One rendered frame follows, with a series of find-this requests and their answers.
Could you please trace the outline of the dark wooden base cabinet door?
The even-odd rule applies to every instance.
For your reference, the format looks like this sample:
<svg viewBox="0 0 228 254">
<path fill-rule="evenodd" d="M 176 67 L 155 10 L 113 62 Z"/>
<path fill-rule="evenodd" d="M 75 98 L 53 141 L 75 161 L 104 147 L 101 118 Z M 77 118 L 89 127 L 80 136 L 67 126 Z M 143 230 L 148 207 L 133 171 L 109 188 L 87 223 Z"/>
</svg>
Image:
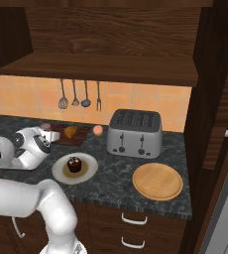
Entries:
<svg viewBox="0 0 228 254">
<path fill-rule="evenodd" d="M 48 244 L 46 225 L 36 211 L 27 218 L 17 218 L 17 225 L 25 233 L 20 238 L 11 217 L 0 216 L 0 254 L 39 254 Z"/>
</svg>

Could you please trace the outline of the hanging metal ladle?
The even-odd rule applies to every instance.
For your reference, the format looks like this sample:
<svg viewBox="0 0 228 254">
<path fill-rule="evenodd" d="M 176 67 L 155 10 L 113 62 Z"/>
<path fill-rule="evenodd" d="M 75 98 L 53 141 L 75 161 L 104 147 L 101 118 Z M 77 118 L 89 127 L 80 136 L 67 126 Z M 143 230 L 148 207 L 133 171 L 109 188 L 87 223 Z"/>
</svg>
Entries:
<svg viewBox="0 0 228 254">
<path fill-rule="evenodd" d="M 84 82 L 84 87 L 87 87 L 87 81 Z M 85 99 L 80 102 L 82 107 L 89 107 L 91 104 L 91 101 L 88 98 L 88 89 L 85 89 Z"/>
</svg>

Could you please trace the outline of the dark wooden wall cabinet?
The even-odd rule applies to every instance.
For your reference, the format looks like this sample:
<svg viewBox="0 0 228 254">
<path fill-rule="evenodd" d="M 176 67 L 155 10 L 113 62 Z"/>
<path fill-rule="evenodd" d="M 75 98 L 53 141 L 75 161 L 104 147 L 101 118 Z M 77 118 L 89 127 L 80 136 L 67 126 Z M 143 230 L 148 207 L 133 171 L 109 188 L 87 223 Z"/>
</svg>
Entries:
<svg viewBox="0 0 228 254">
<path fill-rule="evenodd" d="M 8 75 L 196 86 L 200 10 L 28 8 L 33 51 Z"/>
</svg>

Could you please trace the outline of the golden brown croissant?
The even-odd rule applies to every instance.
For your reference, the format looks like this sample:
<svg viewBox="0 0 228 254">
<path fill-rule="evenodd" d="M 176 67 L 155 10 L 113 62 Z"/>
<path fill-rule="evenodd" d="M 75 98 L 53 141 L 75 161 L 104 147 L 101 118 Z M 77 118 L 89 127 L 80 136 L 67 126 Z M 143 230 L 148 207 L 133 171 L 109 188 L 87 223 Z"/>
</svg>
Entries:
<svg viewBox="0 0 228 254">
<path fill-rule="evenodd" d="M 67 139 L 71 139 L 76 133 L 77 127 L 76 126 L 68 126 L 63 130 L 64 136 Z"/>
</svg>

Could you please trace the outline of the round light wooden cutting board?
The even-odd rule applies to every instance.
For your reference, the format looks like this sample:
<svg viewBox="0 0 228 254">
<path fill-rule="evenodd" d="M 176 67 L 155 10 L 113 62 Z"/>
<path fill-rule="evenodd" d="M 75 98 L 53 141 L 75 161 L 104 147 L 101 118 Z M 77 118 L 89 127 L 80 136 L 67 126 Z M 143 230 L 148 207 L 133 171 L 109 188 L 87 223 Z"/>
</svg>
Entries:
<svg viewBox="0 0 228 254">
<path fill-rule="evenodd" d="M 132 182 L 138 193 L 157 201 L 171 200 L 183 188 L 180 174 L 172 167 L 159 163 L 148 163 L 137 168 Z"/>
</svg>

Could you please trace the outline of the hanging metal fork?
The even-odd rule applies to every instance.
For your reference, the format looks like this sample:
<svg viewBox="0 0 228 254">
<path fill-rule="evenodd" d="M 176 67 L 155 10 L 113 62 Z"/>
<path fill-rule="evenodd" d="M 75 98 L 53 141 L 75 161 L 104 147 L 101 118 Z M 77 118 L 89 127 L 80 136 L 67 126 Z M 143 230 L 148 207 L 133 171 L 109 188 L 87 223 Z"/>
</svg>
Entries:
<svg viewBox="0 0 228 254">
<path fill-rule="evenodd" d="M 96 81 L 96 85 L 97 85 L 96 110 L 101 112 L 100 81 Z"/>
</svg>

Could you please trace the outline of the white round plate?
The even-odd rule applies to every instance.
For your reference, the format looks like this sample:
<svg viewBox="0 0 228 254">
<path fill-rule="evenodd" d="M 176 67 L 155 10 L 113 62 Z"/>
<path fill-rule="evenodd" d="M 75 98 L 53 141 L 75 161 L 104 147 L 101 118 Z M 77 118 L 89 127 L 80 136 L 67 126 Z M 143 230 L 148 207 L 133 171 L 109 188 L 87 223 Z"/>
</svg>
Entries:
<svg viewBox="0 0 228 254">
<path fill-rule="evenodd" d="M 72 173 L 67 162 L 71 157 L 81 161 L 81 170 Z M 52 167 L 53 177 L 60 183 L 66 185 L 77 185 L 90 180 L 98 171 L 98 163 L 94 157 L 85 153 L 72 153 L 59 158 Z"/>
</svg>

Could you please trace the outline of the dark wooden tall cabinet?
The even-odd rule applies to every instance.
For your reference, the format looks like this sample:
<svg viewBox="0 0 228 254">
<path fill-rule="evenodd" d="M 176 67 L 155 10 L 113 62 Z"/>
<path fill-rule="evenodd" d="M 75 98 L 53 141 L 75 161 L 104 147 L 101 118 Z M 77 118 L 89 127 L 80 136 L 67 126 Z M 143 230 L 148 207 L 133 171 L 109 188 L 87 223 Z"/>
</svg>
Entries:
<svg viewBox="0 0 228 254">
<path fill-rule="evenodd" d="M 228 174 L 228 0 L 203 8 L 193 53 L 198 71 L 184 127 L 192 219 L 178 254 L 198 254 Z"/>
</svg>

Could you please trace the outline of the dark wooden rectangular board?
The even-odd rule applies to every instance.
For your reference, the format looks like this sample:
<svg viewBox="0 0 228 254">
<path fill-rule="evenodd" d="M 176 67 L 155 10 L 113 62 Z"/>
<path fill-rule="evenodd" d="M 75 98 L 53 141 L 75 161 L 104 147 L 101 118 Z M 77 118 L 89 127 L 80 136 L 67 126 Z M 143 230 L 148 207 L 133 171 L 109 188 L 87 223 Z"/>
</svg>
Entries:
<svg viewBox="0 0 228 254">
<path fill-rule="evenodd" d="M 65 125 L 65 124 L 52 124 L 51 129 L 56 132 L 60 132 L 60 138 L 57 141 L 57 144 L 60 145 L 67 145 L 67 146 L 75 146 L 75 147 L 80 147 L 86 138 L 86 135 L 88 131 L 90 130 L 89 127 L 83 127 L 81 125 Z M 67 139 L 64 136 L 63 130 L 68 127 L 68 126 L 76 126 L 77 130 L 75 135 L 71 139 Z"/>
</svg>

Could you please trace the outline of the dark wooden drawer front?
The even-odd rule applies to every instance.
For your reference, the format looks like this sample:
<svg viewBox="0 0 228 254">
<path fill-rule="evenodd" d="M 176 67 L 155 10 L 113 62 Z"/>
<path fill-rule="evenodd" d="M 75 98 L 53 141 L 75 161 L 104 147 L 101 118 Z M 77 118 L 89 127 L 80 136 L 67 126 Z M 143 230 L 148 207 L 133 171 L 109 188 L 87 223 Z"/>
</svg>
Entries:
<svg viewBox="0 0 228 254">
<path fill-rule="evenodd" d="M 93 254 L 178 254 L 179 241 L 162 237 L 136 235 L 111 228 L 91 229 L 91 244 Z M 142 244 L 143 249 L 131 249 L 121 243 L 121 237 L 131 244 Z"/>
<path fill-rule="evenodd" d="M 183 219 L 97 204 L 89 204 L 87 209 L 91 222 L 97 222 L 104 228 L 116 228 L 123 232 L 182 235 L 186 225 Z"/>
</svg>

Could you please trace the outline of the silver four-slot toaster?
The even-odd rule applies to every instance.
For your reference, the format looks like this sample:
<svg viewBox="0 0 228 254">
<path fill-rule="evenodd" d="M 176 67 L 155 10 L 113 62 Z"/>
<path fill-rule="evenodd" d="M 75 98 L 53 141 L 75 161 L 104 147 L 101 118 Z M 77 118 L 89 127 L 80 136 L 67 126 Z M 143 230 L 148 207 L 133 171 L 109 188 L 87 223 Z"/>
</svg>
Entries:
<svg viewBox="0 0 228 254">
<path fill-rule="evenodd" d="M 162 149 L 162 118 L 156 111 L 117 109 L 108 126 L 110 154 L 155 159 Z"/>
</svg>

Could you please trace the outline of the chocolate cupcake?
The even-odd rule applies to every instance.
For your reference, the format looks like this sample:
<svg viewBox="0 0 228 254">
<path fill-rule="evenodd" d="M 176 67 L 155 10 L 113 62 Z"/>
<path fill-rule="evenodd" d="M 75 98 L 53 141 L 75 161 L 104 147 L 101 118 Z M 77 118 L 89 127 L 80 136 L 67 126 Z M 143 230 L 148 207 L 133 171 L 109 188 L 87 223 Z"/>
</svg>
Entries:
<svg viewBox="0 0 228 254">
<path fill-rule="evenodd" d="M 78 173 L 81 170 L 81 161 L 77 157 L 70 157 L 67 166 L 72 173 Z"/>
</svg>

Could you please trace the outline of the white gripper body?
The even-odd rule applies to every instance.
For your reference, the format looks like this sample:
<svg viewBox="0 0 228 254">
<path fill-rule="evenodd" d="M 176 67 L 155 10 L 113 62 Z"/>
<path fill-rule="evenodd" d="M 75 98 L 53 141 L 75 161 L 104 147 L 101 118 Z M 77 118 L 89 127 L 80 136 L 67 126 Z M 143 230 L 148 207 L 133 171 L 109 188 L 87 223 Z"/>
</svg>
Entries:
<svg viewBox="0 0 228 254">
<path fill-rule="evenodd" d="M 56 142 L 60 138 L 60 132 L 44 130 L 42 135 L 50 142 Z"/>
</svg>

